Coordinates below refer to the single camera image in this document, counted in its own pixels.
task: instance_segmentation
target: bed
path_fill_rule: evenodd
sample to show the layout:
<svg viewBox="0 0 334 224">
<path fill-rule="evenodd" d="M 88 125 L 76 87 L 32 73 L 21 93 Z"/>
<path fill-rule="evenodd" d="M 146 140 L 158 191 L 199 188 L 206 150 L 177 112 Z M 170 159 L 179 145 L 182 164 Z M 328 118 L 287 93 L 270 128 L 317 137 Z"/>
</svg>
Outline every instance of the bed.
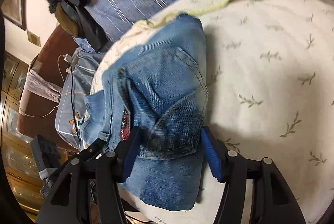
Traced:
<svg viewBox="0 0 334 224">
<path fill-rule="evenodd" d="M 306 222 L 317 223 L 334 197 L 333 2 L 179 0 L 150 22 L 137 22 L 112 46 L 91 94 L 102 89 L 102 73 L 123 53 L 144 44 L 180 12 L 198 16 L 206 34 L 210 96 L 205 124 L 244 157 L 273 159 Z M 242 223 L 248 223 L 251 186 L 250 181 Z M 190 211 L 169 212 L 121 187 L 120 193 L 157 223 L 212 223 L 223 188 L 205 164 Z"/>
</svg>

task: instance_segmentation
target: wooden cabinet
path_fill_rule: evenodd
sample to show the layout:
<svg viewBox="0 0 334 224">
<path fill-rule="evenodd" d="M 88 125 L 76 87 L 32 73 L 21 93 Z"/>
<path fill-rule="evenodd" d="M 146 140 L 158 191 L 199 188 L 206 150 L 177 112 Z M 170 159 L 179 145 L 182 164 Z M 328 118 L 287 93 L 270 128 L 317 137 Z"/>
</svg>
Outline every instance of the wooden cabinet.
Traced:
<svg viewBox="0 0 334 224">
<path fill-rule="evenodd" d="M 4 74 L 0 100 L 0 146 L 9 185 L 20 206 L 31 219 L 35 219 L 43 198 L 43 186 L 29 143 L 32 138 L 17 130 L 19 99 L 24 88 L 28 65 L 10 54 L 5 54 Z M 61 162 L 68 152 L 59 149 Z"/>
<path fill-rule="evenodd" d="M 13 56 L 5 53 L 5 61 L 3 66 L 3 75 L 2 75 L 2 90 L 8 92 L 10 83 L 13 79 L 14 72 L 17 68 L 19 61 Z"/>
</svg>

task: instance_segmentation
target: picture frame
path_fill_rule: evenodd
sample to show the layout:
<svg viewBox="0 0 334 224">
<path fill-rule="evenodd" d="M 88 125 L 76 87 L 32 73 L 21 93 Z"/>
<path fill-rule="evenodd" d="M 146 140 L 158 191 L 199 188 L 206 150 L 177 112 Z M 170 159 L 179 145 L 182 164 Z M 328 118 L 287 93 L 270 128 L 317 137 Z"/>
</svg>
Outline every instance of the picture frame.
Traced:
<svg viewBox="0 0 334 224">
<path fill-rule="evenodd" d="M 3 16 L 22 30 L 27 29 L 26 0 L 5 0 L 1 6 Z"/>
</svg>

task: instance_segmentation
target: gray fabric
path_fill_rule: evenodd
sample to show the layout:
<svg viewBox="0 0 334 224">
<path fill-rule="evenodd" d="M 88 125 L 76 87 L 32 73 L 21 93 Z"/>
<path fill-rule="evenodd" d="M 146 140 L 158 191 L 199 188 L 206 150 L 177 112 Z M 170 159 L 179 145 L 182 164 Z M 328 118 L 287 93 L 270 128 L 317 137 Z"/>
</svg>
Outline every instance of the gray fabric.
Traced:
<svg viewBox="0 0 334 224">
<path fill-rule="evenodd" d="M 56 84 L 49 83 L 39 76 L 33 69 L 29 70 L 24 88 L 43 98 L 59 102 L 62 88 Z"/>
<path fill-rule="evenodd" d="M 55 172 L 58 168 L 57 167 L 50 167 L 46 168 L 38 173 L 41 180 L 49 177 L 53 172 Z"/>
<path fill-rule="evenodd" d="M 81 48 L 77 48 L 73 54 L 72 68 L 73 68 L 73 106 L 76 117 L 76 124 L 80 134 L 80 127 L 84 122 L 84 115 L 86 106 L 84 98 L 89 95 L 91 90 L 91 82 L 94 74 L 101 62 L 104 54 L 87 53 Z M 76 129 L 73 120 L 73 112 L 71 105 L 71 86 L 72 76 L 68 74 L 62 90 L 59 107 L 56 115 L 56 131 L 59 135 L 73 147 L 80 149 Z"/>
</svg>

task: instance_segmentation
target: wall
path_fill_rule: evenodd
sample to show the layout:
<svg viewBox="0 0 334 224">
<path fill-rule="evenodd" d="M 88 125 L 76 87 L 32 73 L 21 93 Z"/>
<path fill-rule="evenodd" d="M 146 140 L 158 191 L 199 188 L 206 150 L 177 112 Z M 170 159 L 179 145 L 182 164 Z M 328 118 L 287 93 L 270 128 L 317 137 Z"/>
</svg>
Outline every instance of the wall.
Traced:
<svg viewBox="0 0 334 224">
<path fill-rule="evenodd" d="M 49 13 L 46 0 L 26 0 L 27 29 L 40 36 L 41 47 L 45 44 L 57 20 Z M 27 31 L 23 31 L 15 24 L 5 19 L 6 50 L 29 64 L 40 52 L 41 48 L 28 41 Z"/>
</svg>

